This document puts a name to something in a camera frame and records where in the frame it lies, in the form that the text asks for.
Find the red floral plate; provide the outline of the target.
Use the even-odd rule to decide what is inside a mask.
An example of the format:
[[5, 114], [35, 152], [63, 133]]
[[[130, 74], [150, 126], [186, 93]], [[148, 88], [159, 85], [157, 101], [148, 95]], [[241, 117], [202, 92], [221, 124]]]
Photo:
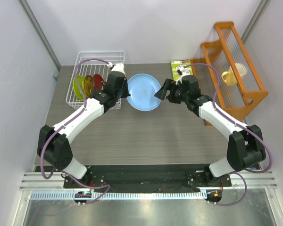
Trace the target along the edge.
[[99, 90], [104, 87], [104, 80], [100, 74], [93, 75], [93, 90]]

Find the light blue plate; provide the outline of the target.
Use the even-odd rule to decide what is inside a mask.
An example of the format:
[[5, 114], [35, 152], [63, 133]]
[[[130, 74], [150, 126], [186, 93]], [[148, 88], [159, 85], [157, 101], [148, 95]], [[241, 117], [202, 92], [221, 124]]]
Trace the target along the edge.
[[155, 97], [160, 88], [159, 81], [153, 76], [146, 73], [136, 74], [128, 80], [130, 96], [126, 100], [136, 110], [152, 111], [161, 103], [161, 100]]

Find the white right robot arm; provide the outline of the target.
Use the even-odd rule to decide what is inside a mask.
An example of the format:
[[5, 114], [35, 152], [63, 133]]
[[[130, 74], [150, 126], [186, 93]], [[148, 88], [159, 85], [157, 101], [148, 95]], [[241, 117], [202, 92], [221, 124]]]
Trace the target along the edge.
[[216, 185], [221, 177], [254, 166], [266, 159], [262, 132], [257, 125], [248, 126], [218, 107], [200, 91], [194, 75], [181, 76], [174, 81], [166, 79], [154, 95], [174, 104], [185, 103], [188, 110], [208, 121], [228, 141], [226, 156], [203, 170], [202, 180], [209, 186]]

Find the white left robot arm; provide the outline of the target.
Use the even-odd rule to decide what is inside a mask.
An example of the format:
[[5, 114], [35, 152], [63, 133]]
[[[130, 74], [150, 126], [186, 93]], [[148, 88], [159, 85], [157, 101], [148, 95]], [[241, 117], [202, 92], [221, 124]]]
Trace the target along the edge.
[[87, 173], [87, 168], [73, 157], [70, 144], [93, 120], [114, 107], [119, 99], [128, 96], [130, 94], [125, 72], [112, 71], [104, 89], [94, 91], [77, 111], [53, 127], [44, 125], [40, 129], [37, 149], [40, 164], [43, 165], [46, 161], [54, 168], [73, 176], [79, 187], [87, 187], [91, 176]]

